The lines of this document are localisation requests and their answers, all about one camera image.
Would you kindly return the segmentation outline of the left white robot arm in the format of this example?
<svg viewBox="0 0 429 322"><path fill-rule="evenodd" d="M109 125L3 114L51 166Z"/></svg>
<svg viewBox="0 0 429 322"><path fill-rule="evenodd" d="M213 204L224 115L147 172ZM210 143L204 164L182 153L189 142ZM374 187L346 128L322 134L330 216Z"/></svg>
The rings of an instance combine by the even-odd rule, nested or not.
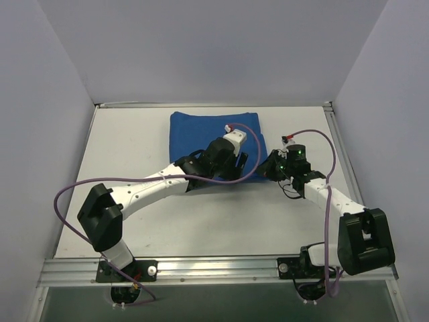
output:
<svg viewBox="0 0 429 322"><path fill-rule="evenodd" d="M123 222L140 209L171 195L187 193L213 182L241 177L248 155L241 151L247 135L238 129L213 140L205 150L179 158L142 183L107 188L95 185L77 219L94 251L112 263L120 281L135 273L135 258L123 240Z"/></svg>

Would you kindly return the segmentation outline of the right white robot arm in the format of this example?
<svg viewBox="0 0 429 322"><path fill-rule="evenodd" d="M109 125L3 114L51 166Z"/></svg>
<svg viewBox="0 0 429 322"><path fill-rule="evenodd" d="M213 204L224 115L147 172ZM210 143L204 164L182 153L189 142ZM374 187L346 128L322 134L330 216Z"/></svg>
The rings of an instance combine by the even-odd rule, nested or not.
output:
<svg viewBox="0 0 429 322"><path fill-rule="evenodd" d="M256 173L274 182L289 181L302 198L320 209L329 206L330 214L339 219L338 237L328 245L328 256L323 244L304 246L297 263L301 274L307 277L319 272L328 260L331 267L342 268L349 275L391 266L395 252L387 216L381 209L369 209L354 202L336 188L328 198L326 177L313 170L306 160L306 147L292 144L285 152L274 150L258 166Z"/></svg>

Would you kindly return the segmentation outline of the blue surgical wrap cloth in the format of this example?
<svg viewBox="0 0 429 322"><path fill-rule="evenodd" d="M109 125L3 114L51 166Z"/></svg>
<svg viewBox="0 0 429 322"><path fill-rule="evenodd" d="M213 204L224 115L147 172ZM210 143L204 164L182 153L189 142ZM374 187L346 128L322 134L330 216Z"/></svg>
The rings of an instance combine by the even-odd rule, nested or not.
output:
<svg viewBox="0 0 429 322"><path fill-rule="evenodd" d="M213 140L225 135L225 125L231 123L241 123L253 130L253 133L247 132L247 140L241 148L242 152L248 154L243 169L243 174L248 174L257 160L263 162L267 158L267 148L257 113L196 116L174 112L170 116L170 162L208 148Z"/></svg>

